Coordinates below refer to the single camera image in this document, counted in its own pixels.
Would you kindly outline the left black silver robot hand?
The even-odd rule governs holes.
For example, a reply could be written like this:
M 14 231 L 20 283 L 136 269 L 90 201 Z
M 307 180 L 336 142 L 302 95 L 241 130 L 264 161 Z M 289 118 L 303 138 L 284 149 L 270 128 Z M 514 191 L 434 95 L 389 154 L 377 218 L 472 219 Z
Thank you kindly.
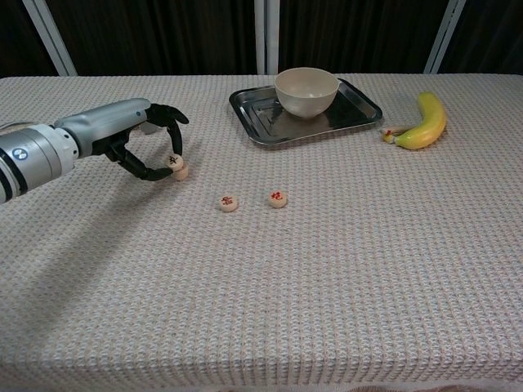
M 54 127 L 73 137 L 80 158 L 105 155 L 141 180 L 158 181 L 170 176 L 173 170 L 147 167 L 127 150 L 131 130 L 143 123 L 164 127 L 171 138 L 173 152 L 181 155 L 183 144 L 179 125 L 188 122 L 189 119 L 175 107 L 132 98 L 61 118 Z

